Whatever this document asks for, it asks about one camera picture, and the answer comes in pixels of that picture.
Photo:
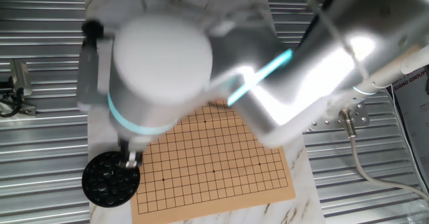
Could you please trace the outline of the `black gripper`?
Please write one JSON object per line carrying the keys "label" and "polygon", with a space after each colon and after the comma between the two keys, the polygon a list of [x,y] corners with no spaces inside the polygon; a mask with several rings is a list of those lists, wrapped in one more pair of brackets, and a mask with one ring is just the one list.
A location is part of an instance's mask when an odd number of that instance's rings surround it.
{"label": "black gripper", "polygon": [[120,151],[120,166],[136,168],[143,164],[143,152],[147,149],[147,142],[138,138],[126,139],[120,137],[117,143]]}

